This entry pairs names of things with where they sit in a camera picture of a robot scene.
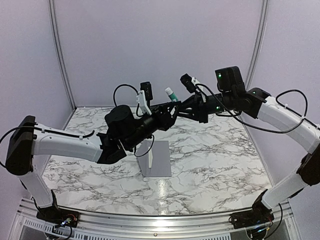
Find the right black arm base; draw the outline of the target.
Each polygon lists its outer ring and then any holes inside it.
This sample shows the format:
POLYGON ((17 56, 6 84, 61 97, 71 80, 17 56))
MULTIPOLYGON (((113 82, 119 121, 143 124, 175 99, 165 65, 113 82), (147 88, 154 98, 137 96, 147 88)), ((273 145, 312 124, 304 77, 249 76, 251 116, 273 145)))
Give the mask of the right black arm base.
POLYGON ((233 225, 234 229, 241 229, 270 223, 274 219, 275 217, 271 210, 262 211, 259 209, 251 209, 232 213, 228 221, 233 225))

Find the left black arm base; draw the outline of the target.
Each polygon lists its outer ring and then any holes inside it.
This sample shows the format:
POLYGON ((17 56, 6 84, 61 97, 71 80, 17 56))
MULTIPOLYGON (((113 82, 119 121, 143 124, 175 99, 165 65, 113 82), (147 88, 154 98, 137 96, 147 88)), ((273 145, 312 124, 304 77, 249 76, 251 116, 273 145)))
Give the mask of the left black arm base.
POLYGON ((53 213, 40 213, 36 214, 36 218, 49 223, 53 223, 57 226, 61 226, 61 223, 66 219, 70 218, 70 223, 64 224, 65 226, 76 228, 79 222, 80 213, 78 211, 61 209, 59 214, 54 215, 53 213))

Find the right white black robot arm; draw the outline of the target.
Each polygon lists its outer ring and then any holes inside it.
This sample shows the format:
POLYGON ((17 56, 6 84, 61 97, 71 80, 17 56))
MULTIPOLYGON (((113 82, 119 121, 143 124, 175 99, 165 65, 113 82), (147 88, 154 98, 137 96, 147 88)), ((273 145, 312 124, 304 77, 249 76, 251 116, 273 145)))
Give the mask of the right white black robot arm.
POLYGON ((248 212, 247 219, 258 224, 280 202, 296 196, 307 186, 320 182, 320 127, 280 103, 277 97, 260 89, 247 90, 237 66, 217 69, 218 94, 205 95, 195 77, 184 74, 180 81, 189 93, 194 94, 182 103, 180 117, 206 123, 210 114, 242 112, 268 123, 275 134, 287 134, 302 146, 307 154, 300 166, 274 187, 259 195, 248 212))

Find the grey paper envelope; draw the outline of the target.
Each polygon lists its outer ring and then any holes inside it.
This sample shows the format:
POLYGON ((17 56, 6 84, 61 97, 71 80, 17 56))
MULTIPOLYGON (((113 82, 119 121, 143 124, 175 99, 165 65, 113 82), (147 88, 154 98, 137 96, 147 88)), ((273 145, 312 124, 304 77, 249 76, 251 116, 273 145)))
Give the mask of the grey paper envelope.
POLYGON ((171 177, 169 142, 167 140, 155 140, 153 145, 152 142, 152 140, 144 140, 136 151, 142 176, 147 178, 171 177), (152 147, 153 154, 152 168, 148 168, 148 151, 150 147, 152 147))

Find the green white glue stick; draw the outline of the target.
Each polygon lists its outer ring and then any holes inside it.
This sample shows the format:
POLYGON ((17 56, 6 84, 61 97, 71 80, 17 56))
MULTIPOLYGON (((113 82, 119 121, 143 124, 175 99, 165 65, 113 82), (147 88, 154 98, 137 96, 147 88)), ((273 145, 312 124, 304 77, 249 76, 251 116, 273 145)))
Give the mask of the green white glue stick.
POLYGON ((172 89, 170 87, 167 87, 165 89, 165 92, 166 92, 166 94, 168 95, 168 97, 170 98, 170 100, 172 102, 177 102, 178 101, 177 96, 175 95, 175 93, 172 91, 172 89))

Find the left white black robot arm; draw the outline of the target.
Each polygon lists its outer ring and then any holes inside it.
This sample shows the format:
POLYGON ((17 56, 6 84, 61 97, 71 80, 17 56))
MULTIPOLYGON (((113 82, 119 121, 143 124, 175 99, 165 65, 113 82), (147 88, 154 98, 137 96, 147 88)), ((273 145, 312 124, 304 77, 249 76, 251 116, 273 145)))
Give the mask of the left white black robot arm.
POLYGON ((112 165, 133 152, 138 144, 150 139, 157 130, 167 131, 177 119, 181 102, 168 102, 151 107, 148 113, 135 118, 131 108, 118 105, 104 119, 106 133, 87 135, 69 133, 37 123, 32 115, 26 116, 19 126, 11 129, 5 169, 17 176, 33 196, 38 217, 60 222, 66 213, 58 207, 52 190, 33 166, 36 155, 55 155, 89 160, 97 164, 112 165))

